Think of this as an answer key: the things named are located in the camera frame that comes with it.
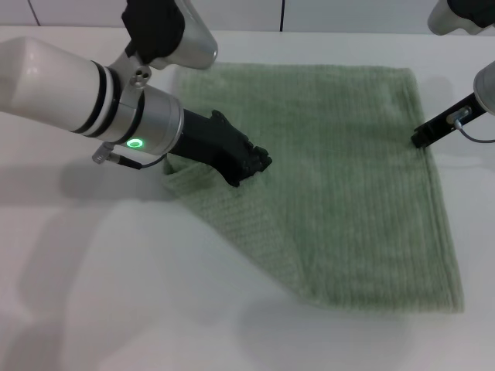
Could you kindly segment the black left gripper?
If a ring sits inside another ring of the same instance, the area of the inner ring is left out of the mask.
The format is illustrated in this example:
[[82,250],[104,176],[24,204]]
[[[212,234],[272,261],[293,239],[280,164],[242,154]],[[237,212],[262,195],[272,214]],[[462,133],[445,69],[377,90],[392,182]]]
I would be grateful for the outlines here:
[[254,146],[216,110],[210,117],[185,110],[182,132],[170,153],[214,168],[234,187],[261,174],[272,163],[267,150]]

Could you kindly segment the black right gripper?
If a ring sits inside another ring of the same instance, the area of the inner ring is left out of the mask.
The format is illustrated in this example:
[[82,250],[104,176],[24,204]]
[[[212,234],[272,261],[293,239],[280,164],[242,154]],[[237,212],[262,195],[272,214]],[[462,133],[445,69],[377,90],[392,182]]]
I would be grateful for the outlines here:
[[417,148],[427,148],[432,141],[438,141],[450,134],[455,128],[448,122],[448,116],[456,113],[461,109],[467,109],[469,114],[460,119],[462,124],[468,124],[479,116],[483,115],[483,108],[478,103],[476,95],[471,93],[469,96],[454,104],[443,113],[431,119],[427,124],[418,126],[411,136],[412,144]]

